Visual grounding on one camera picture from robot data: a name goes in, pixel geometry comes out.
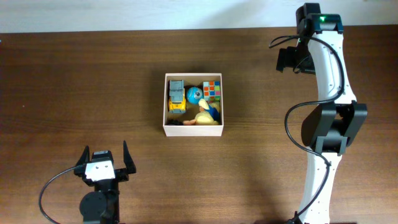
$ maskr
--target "white wall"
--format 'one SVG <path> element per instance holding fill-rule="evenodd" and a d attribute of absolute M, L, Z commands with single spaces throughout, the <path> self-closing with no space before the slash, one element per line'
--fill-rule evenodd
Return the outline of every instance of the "white wall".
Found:
<path fill-rule="evenodd" d="M 0 0 L 0 32 L 295 26 L 295 10 L 307 1 Z M 397 0 L 318 2 L 343 25 L 398 24 Z"/>

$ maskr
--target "open box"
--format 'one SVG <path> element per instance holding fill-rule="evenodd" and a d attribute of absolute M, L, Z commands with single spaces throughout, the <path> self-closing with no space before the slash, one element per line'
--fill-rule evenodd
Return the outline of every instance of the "open box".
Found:
<path fill-rule="evenodd" d="M 173 126 L 166 125 L 169 119 L 179 121 L 191 120 L 199 113 L 199 106 L 187 102 L 187 110 L 184 114 L 169 113 L 169 81 L 184 80 L 184 86 L 201 86 L 205 81 L 219 81 L 221 89 L 220 99 L 220 125 L 192 125 Z M 220 73 L 168 73 L 164 83 L 164 108 L 163 128 L 166 136 L 221 136 L 224 128 L 224 107 L 223 107 L 223 81 Z"/>

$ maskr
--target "blue round toy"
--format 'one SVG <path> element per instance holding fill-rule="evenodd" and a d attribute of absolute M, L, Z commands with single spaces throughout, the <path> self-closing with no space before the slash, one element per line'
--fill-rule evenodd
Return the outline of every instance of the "blue round toy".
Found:
<path fill-rule="evenodd" d="M 187 92 L 188 102 L 197 105 L 199 100 L 203 98 L 203 92 L 197 87 L 192 87 Z"/>

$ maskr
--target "wooden table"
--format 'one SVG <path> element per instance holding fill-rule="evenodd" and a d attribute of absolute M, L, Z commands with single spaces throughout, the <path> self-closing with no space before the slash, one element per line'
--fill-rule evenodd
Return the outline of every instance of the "wooden table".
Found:
<path fill-rule="evenodd" d="M 273 223 L 302 198 L 307 157 L 283 118 L 317 99 L 313 75 L 275 70 L 274 37 L 293 28 L 1 34 L 1 223 L 47 223 L 44 183 L 74 166 L 89 145 L 112 150 L 122 167 L 125 139 L 137 174 L 120 184 L 124 223 Z M 398 220 L 398 26 L 345 27 L 352 89 L 368 119 L 340 163 L 333 223 Z M 220 138 L 167 138 L 165 73 L 223 74 Z M 303 119 L 290 119 L 300 139 Z M 81 223 L 91 191 L 67 174 L 44 195 L 61 223 Z"/>

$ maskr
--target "colorful cube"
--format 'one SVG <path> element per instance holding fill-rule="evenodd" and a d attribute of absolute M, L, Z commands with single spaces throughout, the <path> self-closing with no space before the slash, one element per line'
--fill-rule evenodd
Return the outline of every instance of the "colorful cube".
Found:
<path fill-rule="evenodd" d="M 220 81 L 203 82 L 203 98 L 206 101 L 219 101 L 221 99 Z"/>

